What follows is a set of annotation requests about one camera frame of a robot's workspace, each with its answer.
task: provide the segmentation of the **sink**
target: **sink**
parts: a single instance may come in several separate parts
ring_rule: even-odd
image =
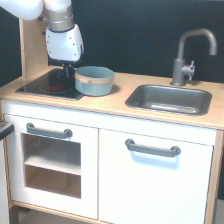
[[[139,86],[125,104],[142,110],[199,116],[208,113],[212,95],[202,90],[168,86]]]

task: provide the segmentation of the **kitchen counter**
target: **kitchen counter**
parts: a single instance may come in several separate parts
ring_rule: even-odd
[[[154,84],[170,86],[169,83],[171,82],[171,78],[116,73],[111,94],[103,97],[84,96],[78,101],[15,93],[18,88],[31,82],[53,68],[57,67],[49,66],[26,81],[23,77],[20,77],[5,85],[0,88],[0,98],[224,130],[224,84],[220,83],[190,81],[185,87],[183,87],[205,90],[212,94],[212,101],[209,111],[203,116],[186,116],[165,112],[140,110],[133,109],[125,105],[127,98],[139,85]]]

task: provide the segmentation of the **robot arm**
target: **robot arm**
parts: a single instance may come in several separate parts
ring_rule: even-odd
[[[37,19],[43,4],[47,11],[49,57],[66,64],[79,61],[84,47],[79,27],[74,24],[71,0],[0,0],[0,7],[24,20]]]
[[[36,19],[43,10],[42,0],[0,0],[6,11],[24,20]]]

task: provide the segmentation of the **cabinet door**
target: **cabinet door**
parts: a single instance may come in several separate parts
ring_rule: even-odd
[[[125,145],[181,153],[163,157]],[[99,219],[116,224],[203,224],[213,147],[100,130]]]
[[[15,126],[7,137],[12,200],[96,219],[98,129],[5,119]]]

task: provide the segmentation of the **metal faucet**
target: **metal faucet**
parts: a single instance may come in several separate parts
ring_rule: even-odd
[[[191,65],[185,65],[185,59],[184,57],[184,44],[185,40],[188,37],[193,36],[206,36],[210,43],[210,55],[216,55],[217,54],[217,41],[215,39],[214,34],[208,30],[208,29],[198,29],[198,30],[191,30],[185,32],[179,41],[179,49],[178,49],[178,55],[177,58],[174,61],[174,67],[173,67],[173,80],[170,83],[173,86],[185,86],[186,83],[184,81],[184,76],[188,75],[189,80],[192,80],[192,77],[194,76],[194,61],[191,62]]]

